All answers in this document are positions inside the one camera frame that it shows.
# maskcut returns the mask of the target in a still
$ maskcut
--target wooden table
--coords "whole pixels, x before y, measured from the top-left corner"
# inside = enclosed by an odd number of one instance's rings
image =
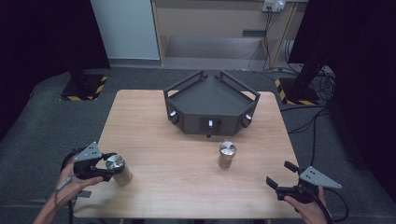
[[[218,166],[225,139],[237,147],[229,170]],[[91,198],[78,198],[76,217],[300,217],[265,184],[267,175],[285,187],[298,180],[283,166],[298,163],[271,92],[261,92],[249,127],[207,138],[172,125],[162,91],[119,91],[98,145],[119,153],[133,179],[123,187],[112,178],[86,188]]]

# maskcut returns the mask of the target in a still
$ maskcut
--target cable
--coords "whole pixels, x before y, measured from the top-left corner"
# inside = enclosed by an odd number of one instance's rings
[[[266,34],[265,34],[265,38],[264,38],[264,46],[266,49],[266,56],[265,56],[265,62],[264,62],[264,66],[262,67],[263,70],[265,70],[265,65],[267,64],[268,60],[270,61],[268,64],[268,67],[271,68],[271,55],[270,55],[270,51],[269,51],[269,47],[268,47],[268,33],[269,33],[269,24],[270,21],[272,19],[272,8],[268,7],[268,13],[267,13],[267,23],[265,26],[265,30],[266,30]]]
[[[340,198],[340,200],[344,203],[344,206],[346,207],[346,213],[344,214],[344,216],[339,219],[334,219],[333,222],[342,222],[342,221],[346,220],[349,216],[349,205],[347,204],[347,201],[337,191],[335,191],[333,189],[328,189],[328,188],[323,188],[323,189],[331,191],[334,194],[336,194],[338,196],[338,198]]]
[[[329,113],[322,114],[322,112],[324,110],[326,110],[326,109],[327,108],[325,107],[324,109],[319,110],[319,112],[309,122],[307,122],[306,124],[296,128],[296,129],[294,129],[294,130],[292,130],[292,131],[290,131],[288,133],[302,133],[302,132],[305,132],[306,130],[308,130],[308,128],[311,126],[311,124],[314,122],[314,120],[316,118],[321,117],[321,116],[329,115]]]
[[[326,106],[325,106],[325,105],[306,105],[306,106],[297,106],[297,107],[291,107],[291,108],[281,109],[280,112],[289,111],[289,110],[295,110],[295,109],[310,109],[310,108],[324,108],[324,107],[326,107]]]
[[[293,71],[295,74],[299,74],[300,72],[294,70],[294,69],[290,66],[290,64],[288,63],[288,59],[289,59],[289,57],[290,57],[290,53],[289,53],[290,42],[291,42],[290,40],[286,40],[285,50],[284,50],[284,53],[285,53],[285,62],[286,62],[286,64],[288,65],[288,67],[290,68],[291,71]]]
[[[329,210],[326,208],[326,206],[323,204],[323,202],[320,200],[320,198],[317,197],[314,193],[311,194],[311,197],[314,198],[315,202],[318,204],[320,210],[323,212],[323,215],[326,218],[327,224],[332,224],[332,216],[330,215]]]

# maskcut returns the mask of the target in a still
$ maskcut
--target silver cylinder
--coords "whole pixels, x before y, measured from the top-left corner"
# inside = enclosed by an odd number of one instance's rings
[[[120,155],[113,155],[108,158],[106,160],[106,168],[114,172],[114,180],[120,185],[125,185],[132,179],[132,173]]]
[[[233,162],[233,157],[236,153],[235,144],[225,140],[223,143],[221,143],[219,152],[219,167],[222,169],[230,168],[231,162]]]

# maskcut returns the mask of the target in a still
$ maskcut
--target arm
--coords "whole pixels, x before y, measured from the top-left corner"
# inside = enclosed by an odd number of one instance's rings
[[[323,187],[319,188],[318,197],[322,203],[326,206],[324,198]],[[317,203],[299,203],[297,200],[290,196],[285,196],[284,200],[293,206],[303,217],[306,224],[326,224],[326,217]]]
[[[35,218],[34,224],[50,224],[56,217],[57,209],[67,205],[67,202],[74,199],[83,189],[88,186],[96,185],[103,181],[102,177],[94,177],[87,180],[80,180],[74,176],[73,172],[74,160],[71,160],[61,172],[55,188],[57,188],[67,177],[72,176],[69,183],[67,183],[57,193],[52,193],[49,200],[41,208],[40,213]]]

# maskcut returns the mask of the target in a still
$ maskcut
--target black curtain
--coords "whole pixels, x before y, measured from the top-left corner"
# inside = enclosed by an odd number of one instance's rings
[[[89,0],[1,1],[0,139],[38,82],[90,68],[109,64]]]
[[[310,0],[290,63],[304,63],[332,7],[342,0]],[[332,118],[349,153],[373,171],[396,202],[395,1],[344,0],[323,58],[336,76]]]

